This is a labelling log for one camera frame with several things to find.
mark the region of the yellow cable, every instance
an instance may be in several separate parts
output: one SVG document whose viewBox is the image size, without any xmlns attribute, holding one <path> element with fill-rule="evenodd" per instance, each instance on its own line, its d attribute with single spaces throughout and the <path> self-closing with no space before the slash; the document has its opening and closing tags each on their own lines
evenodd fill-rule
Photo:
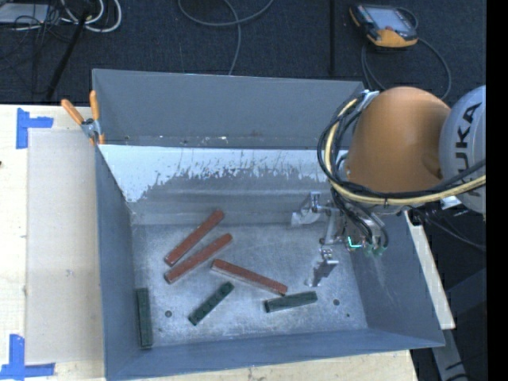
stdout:
<svg viewBox="0 0 508 381">
<path fill-rule="evenodd" d="M 352 100 L 346 107 L 339 113 L 337 117 L 339 117 L 343 112 L 347 110 L 354 103 L 355 100 Z M 325 164 L 326 169 L 330 173 L 332 172 L 332 164 L 329 161 L 330 153 L 332 151 L 332 143 L 333 138 L 335 137 L 335 133 L 337 132 L 337 128 L 339 126 L 339 121 L 333 125 L 331 130 L 329 131 L 328 137 L 326 138 L 326 146 L 325 146 Z M 470 182 L 463 183 L 458 187 L 454 187 L 452 189 L 443 190 L 442 192 L 438 192 L 436 194 L 427 194 L 424 196 L 418 196 L 415 198 L 373 198 L 372 196 L 364 196 L 361 194 L 355 194 L 349 190 L 344 189 L 339 184 L 329 180 L 332 187 L 339 192 L 339 194 L 343 195 L 346 198 L 354 202 L 362 202 L 362 203 L 370 203 L 374 205 L 396 205 L 396 206 L 405 206 L 410 204 L 418 204 L 418 203 L 427 203 L 427 202 L 435 202 L 441 200 L 443 198 L 447 198 L 449 196 L 455 196 L 457 194 L 462 194 L 464 192 L 470 191 L 471 189 L 475 189 L 476 187 L 480 187 L 485 184 L 486 176 L 482 175 L 479 178 L 473 179 Z"/>
</svg>

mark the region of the wooden table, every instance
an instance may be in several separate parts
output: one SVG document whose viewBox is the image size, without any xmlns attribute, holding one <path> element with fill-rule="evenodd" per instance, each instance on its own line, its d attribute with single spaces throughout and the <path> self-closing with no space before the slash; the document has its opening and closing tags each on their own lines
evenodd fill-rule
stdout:
<svg viewBox="0 0 508 381">
<path fill-rule="evenodd" d="M 16 149 L 17 108 L 53 118 Z M 85 118 L 90 108 L 79 108 Z M 104 379 L 93 151 L 59 106 L 0 105 L 0 364 L 10 334 L 25 362 L 55 362 L 46 379 Z M 42 171 L 30 174 L 29 165 Z M 455 327 L 421 227 L 410 229 L 441 327 Z M 414 381 L 409 351 L 164 377 L 171 381 Z"/>
</svg>

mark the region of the bin floor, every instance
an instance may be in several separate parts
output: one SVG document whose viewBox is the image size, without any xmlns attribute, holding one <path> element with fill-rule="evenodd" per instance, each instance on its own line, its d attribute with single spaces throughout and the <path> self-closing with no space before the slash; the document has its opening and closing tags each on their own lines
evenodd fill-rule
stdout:
<svg viewBox="0 0 508 381">
<path fill-rule="evenodd" d="M 219 225 L 183 259 L 224 233 L 231 233 L 233 240 L 210 260 L 169 284 L 164 273 L 170 267 L 164 257 L 194 229 L 185 225 L 133 226 L 136 287 L 149 290 L 154 347 L 367 327 L 350 255 L 344 247 L 335 247 L 339 264 L 319 287 L 305 284 L 314 264 L 321 260 L 318 241 L 325 233 L 324 222 L 298 228 L 279 224 Z M 212 271 L 214 258 L 284 283 L 287 294 L 316 291 L 317 302 L 268 314 L 263 302 L 278 295 Z M 235 286 L 233 292 L 196 326 L 192 325 L 189 315 L 226 281 Z"/>
</svg>

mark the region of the clamp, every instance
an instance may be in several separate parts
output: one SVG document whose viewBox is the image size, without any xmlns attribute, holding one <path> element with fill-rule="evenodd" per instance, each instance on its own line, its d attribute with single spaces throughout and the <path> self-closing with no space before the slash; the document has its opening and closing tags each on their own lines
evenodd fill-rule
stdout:
<svg viewBox="0 0 508 381">
<path fill-rule="evenodd" d="M 72 117 L 72 120 L 81 126 L 81 129 L 88 136 L 92 145 L 94 145 L 95 142 L 105 144 L 106 138 L 102 132 L 101 124 L 98 121 L 100 112 L 98 109 L 97 93 L 95 90 L 90 92 L 92 118 L 85 120 L 81 113 L 66 98 L 62 99 L 61 105 L 69 113 L 69 116 Z"/>
</svg>

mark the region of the blue tape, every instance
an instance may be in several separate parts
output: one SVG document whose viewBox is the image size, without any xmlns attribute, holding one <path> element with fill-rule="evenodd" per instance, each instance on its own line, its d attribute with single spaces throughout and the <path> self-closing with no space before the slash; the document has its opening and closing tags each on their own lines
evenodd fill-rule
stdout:
<svg viewBox="0 0 508 381">
<path fill-rule="evenodd" d="M 24 381 L 25 377 L 53 375 L 55 363 L 25 366 L 25 339 L 17 334 L 9 336 L 9 363 L 0 368 L 0 379 Z"/>
<path fill-rule="evenodd" d="M 35 117 L 30 118 L 30 112 L 17 108 L 17 131 L 16 131 L 16 148 L 27 148 L 29 146 L 28 129 L 49 129 L 53 126 L 51 117 Z"/>
</svg>

